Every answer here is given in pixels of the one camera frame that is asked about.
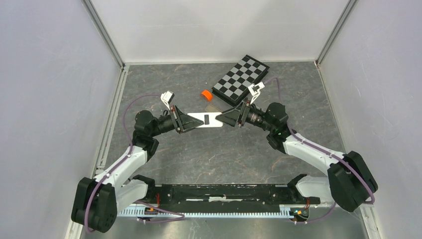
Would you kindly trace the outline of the white beige remote control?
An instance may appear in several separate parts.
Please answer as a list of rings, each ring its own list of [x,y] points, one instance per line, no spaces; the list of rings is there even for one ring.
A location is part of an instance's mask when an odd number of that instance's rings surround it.
[[[205,111],[209,113],[221,113],[227,109],[226,105],[222,104],[208,104],[205,107]]]

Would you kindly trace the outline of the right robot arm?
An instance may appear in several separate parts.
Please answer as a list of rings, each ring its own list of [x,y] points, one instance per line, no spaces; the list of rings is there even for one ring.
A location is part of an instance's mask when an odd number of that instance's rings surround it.
[[[362,204],[374,204],[378,184],[363,157],[355,151],[342,153],[316,144],[288,125],[288,115],[281,103],[271,103],[263,111],[249,102],[228,109],[216,120],[230,126],[249,123],[268,131],[270,146],[299,158],[328,177],[330,195],[344,210],[353,212]]]

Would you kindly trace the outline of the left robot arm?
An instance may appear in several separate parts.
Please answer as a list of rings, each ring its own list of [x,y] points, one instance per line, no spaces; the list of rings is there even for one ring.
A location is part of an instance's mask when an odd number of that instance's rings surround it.
[[[175,130],[191,131],[207,125],[210,117],[194,117],[171,106],[166,114],[155,117],[142,110],[135,116],[129,147],[109,168],[94,178],[84,177],[78,185],[71,220],[86,227],[89,232],[107,232],[123,209],[137,200],[150,203],[156,198],[154,180],[143,176],[129,177],[155,154],[159,142],[155,136]]]

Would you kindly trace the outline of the red white remote control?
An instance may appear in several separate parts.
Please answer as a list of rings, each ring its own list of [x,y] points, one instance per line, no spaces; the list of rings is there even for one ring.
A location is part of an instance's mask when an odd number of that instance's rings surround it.
[[[216,119],[220,112],[188,113],[189,116],[201,120],[203,124],[198,128],[222,127],[223,122]]]

